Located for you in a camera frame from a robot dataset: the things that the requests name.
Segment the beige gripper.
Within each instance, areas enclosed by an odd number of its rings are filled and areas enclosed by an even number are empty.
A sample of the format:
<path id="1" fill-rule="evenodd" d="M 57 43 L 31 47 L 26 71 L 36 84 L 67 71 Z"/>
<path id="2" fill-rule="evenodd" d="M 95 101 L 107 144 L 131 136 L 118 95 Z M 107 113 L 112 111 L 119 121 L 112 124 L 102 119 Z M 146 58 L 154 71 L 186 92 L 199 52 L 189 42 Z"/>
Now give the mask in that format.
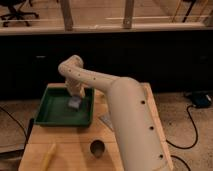
<path id="1" fill-rule="evenodd" d="M 80 98 L 85 97 L 84 87 L 80 82 L 67 79 L 65 85 L 71 96 L 78 96 Z"/>

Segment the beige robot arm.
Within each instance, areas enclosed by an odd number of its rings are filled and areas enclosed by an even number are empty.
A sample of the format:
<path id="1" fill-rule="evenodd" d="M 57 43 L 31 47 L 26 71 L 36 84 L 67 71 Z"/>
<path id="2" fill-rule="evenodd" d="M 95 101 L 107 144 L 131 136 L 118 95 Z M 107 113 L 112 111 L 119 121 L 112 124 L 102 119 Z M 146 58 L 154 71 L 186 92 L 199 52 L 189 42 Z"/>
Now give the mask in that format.
<path id="1" fill-rule="evenodd" d="M 71 90 L 83 83 L 105 94 L 125 171 L 170 171 L 145 92 L 137 80 L 86 70 L 77 55 L 61 62 L 58 71 Z"/>

